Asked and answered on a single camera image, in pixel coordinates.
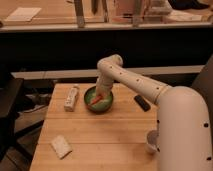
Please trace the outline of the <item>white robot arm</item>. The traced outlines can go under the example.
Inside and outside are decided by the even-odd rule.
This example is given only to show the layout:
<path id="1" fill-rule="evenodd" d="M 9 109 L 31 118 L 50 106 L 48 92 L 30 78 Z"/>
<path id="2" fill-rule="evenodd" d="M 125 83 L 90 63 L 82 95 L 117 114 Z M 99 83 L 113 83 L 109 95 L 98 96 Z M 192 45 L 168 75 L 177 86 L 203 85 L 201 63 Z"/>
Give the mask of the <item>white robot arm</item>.
<path id="1" fill-rule="evenodd" d="M 200 93 L 128 71 L 117 54 L 99 60 L 97 68 L 99 94 L 118 81 L 157 106 L 157 171 L 213 171 L 209 110 Z"/>

